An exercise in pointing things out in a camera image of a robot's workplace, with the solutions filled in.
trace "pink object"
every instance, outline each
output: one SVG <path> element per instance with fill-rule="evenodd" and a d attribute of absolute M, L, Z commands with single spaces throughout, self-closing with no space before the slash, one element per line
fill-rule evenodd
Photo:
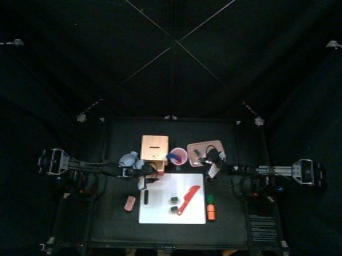
<path fill-rule="evenodd" d="M 174 165 L 183 165 L 187 162 L 187 151 L 183 148 L 174 148 L 170 153 L 181 158 L 181 161 L 174 158 L 170 159 Z"/>
<path fill-rule="evenodd" d="M 134 203 L 135 203 L 135 197 L 134 196 L 129 196 L 127 202 L 126 202 L 126 205 L 125 205 L 125 210 L 126 211 L 129 211 L 129 212 L 133 211 Z"/>
<path fill-rule="evenodd" d="M 197 186 L 193 186 L 193 187 L 189 189 L 189 192 L 187 192 L 187 194 L 185 195 L 185 202 L 183 202 L 183 204 L 182 204 L 182 206 L 179 207 L 178 212 L 177 212 L 178 215 L 182 215 L 183 211 L 186 210 L 187 204 L 190 203 L 190 200 L 191 200 L 191 198 L 194 197 L 194 195 L 197 194 L 199 188 L 201 188 L 201 186 L 197 185 Z"/>

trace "cup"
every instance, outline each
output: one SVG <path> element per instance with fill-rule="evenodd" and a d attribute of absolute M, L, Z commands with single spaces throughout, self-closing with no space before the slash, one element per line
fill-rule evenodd
<path fill-rule="evenodd" d="M 183 165 L 187 162 L 187 151 L 183 148 L 174 148 L 170 153 L 175 154 L 181 159 L 181 161 L 175 158 L 170 159 L 174 165 Z"/>

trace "red object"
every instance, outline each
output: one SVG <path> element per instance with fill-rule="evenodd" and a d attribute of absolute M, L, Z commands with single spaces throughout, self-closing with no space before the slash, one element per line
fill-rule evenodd
<path fill-rule="evenodd" d="M 135 203 L 135 197 L 134 196 L 129 196 L 127 202 L 126 202 L 126 205 L 125 205 L 125 210 L 126 211 L 129 211 L 129 212 L 133 211 L 134 203 Z"/>
<path fill-rule="evenodd" d="M 189 189 L 189 192 L 187 192 L 187 194 L 185 195 L 185 202 L 183 202 L 183 204 L 182 204 L 182 206 L 179 207 L 178 212 L 177 212 L 178 215 L 182 215 L 183 211 L 186 210 L 186 207 L 187 207 L 187 205 L 189 205 L 189 203 L 190 203 L 190 200 L 191 200 L 191 198 L 194 197 L 195 193 L 198 192 L 199 188 L 201 188 L 201 186 L 197 185 L 197 186 L 193 186 L 193 187 Z"/>

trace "cardboard box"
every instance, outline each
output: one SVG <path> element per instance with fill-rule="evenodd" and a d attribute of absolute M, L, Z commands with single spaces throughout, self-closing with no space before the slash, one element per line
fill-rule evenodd
<path fill-rule="evenodd" d="M 165 174 L 167 165 L 166 155 L 169 154 L 169 136 L 143 135 L 141 159 L 153 162 L 158 174 Z"/>

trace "marker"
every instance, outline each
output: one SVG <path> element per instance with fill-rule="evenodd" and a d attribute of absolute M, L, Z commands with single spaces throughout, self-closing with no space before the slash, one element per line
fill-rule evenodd
<path fill-rule="evenodd" d="M 216 206 L 214 206 L 214 196 L 210 194 L 208 196 L 208 215 L 209 215 L 209 220 L 214 221 L 217 219 L 216 216 Z"/>
<path fill-rule="evenodd" d="M 145 191 L 145 204 L 149 204 L 149 190 Z"/>

